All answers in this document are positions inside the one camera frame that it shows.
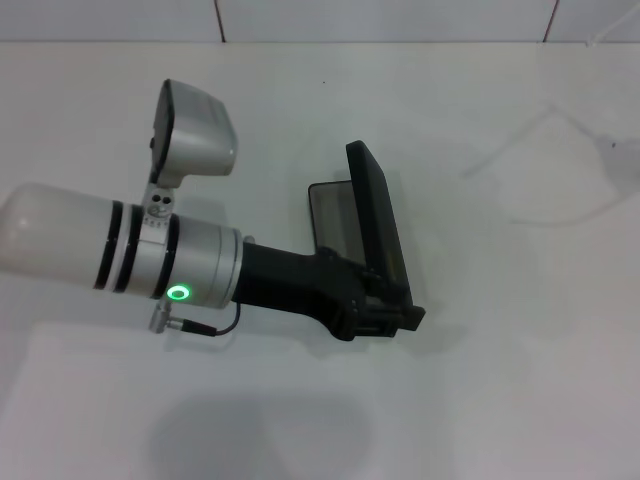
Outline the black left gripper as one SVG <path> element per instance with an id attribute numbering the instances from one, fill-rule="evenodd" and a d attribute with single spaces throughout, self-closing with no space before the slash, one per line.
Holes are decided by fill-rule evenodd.
<path id="1" fill-rule="evenodd" d="M 364 298 L 364 289 L 376 298 Z M 358 276 L 331 252 L 302 255 L 246 243 L 233 300 L 313 318 L 334 338 L 351 341 L 416 331 L 425 309 L 397 296 L 386 277 L 373 270 Z"/>

